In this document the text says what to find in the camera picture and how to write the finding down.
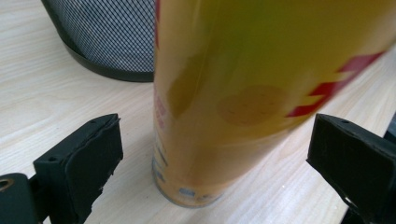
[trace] wooden table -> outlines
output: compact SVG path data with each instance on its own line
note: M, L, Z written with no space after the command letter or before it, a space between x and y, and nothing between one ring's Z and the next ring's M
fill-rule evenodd
M86 223L339 223L347 206L306 162L311 118L215 204L169 203L150 173L152 84L117 81L66 52L39 1L0 7L0 175L32 176L33 160L86 121L121 117L124 159ZM383 135L396 110L396 48L319 111Z

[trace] black mesh bin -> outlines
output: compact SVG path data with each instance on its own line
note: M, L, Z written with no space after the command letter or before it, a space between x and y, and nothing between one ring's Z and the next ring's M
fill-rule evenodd
M70 54L93 72L149 82L155 0L42 0Z

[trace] cylindrical can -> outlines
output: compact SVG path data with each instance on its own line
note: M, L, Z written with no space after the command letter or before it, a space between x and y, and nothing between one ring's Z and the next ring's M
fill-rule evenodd
M214 202L388 49L396 2L157 0L153 174Z

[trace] wood grain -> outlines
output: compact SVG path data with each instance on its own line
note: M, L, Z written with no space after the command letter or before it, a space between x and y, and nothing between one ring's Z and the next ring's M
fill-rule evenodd
M32 161L86 121L121 117L124 160L86 223L339 223L347 206L306 162L313 119L290 133L216 203L169 203L150 171L152 84L98 76L76 63L39 1L0 9L0 175ZM396 48L319 111L383 135L396 110Z

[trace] yellow can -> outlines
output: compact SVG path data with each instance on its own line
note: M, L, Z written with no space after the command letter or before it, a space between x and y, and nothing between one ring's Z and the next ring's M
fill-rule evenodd
M213 203L388 49L394 0L157 0L153 174Z

